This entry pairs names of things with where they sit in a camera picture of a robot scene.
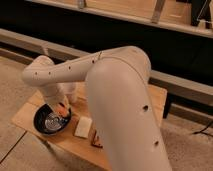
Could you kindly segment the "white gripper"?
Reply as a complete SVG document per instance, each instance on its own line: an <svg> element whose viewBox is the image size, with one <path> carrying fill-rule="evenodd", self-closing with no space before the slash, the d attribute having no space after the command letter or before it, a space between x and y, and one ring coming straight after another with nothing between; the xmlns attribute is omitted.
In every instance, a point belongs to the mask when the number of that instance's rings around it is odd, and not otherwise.
<svg viewBox="0 0 213 171"><path fill-rule="evenodd" d="M57 112L59 103L62 103L67 109L69 109L68 99L59 84L48 84L42 86L41 93L45 103L48 104L54 112Z"/></svg>

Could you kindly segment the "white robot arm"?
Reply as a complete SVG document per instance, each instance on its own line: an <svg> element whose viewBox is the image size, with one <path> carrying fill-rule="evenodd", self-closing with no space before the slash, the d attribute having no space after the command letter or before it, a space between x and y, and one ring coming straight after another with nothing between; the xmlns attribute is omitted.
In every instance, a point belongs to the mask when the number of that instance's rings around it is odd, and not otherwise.
<svg viewBox="0 0 213 171"><path fill-rule="evenodd" d="M151 63L135 46L99 51L55 64L44 55L28 65L25 83L49 104L61 83L85 83L88 109L112 171L172 171L148 90Z"/></svg>

